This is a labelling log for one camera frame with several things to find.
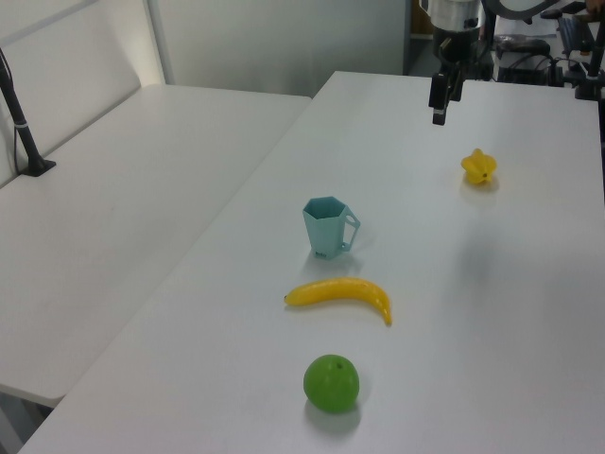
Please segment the white wall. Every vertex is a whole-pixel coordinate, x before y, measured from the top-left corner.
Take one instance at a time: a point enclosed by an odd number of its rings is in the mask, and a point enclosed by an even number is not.
[[[145,0],[0,0],[0,46],[42,155],[140,86],[163,81]],[[0,115],[2,186],[14,176],[2,97]]]
[[[402,74],[408,0],[148,0],[168,83],[314,96]]]

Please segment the apple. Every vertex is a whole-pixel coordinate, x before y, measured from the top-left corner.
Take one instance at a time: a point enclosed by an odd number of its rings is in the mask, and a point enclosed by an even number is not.
[[[353,407],[359,394],[359,375],[348,359],[324,355],[307,368],[303,387],[318,409],[340,413]]]

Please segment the light blue mug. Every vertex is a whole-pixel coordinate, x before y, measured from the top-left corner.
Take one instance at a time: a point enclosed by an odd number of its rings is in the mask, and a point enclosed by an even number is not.
[[[315,257],[330,259],[351,250],[361,222],[346,204],[335,197],[311,199],[302,215]],[[344,240],[346,224],[354,228],[349,242]]]

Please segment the yellow banana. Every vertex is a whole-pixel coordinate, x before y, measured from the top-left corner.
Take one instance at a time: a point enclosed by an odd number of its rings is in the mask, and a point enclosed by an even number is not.
[[[387,293],[376,284],[358,277],[336,277],[296,287],[284,298],[287,305],[307,306],[327,300],[361,300],[380,311],[386,324],[391,324]]]

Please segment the white table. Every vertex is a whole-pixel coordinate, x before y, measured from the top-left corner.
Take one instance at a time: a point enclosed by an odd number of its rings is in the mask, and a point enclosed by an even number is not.
[[[0,392],[55,406],[309,102],[147,87],[0,189]]]
[[[437,127],[429,84],[335,74],[23,454],[602,453],[596,104],[470,81]],[[475,147],[493,192],[462,180]],[[301,212],[323,195],[361,220],[330,262]],[[392,327],[355,302],[284,307],[342,274],[388,292]],[[360,374],[353,412],[306,402],[328,353]]]

